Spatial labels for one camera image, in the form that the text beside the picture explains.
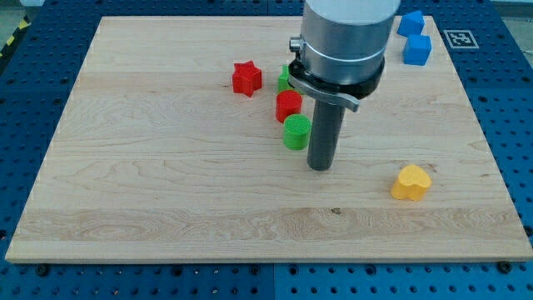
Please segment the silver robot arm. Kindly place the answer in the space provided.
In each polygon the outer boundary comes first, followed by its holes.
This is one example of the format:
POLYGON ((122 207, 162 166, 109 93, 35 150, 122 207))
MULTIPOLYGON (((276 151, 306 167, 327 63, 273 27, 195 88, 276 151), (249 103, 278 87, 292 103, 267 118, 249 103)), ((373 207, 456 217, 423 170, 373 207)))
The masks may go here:
POLYGON ((306 0, 292 37, 288 82, 318 102, 355 112, 374 92, 400 0, 306 0))

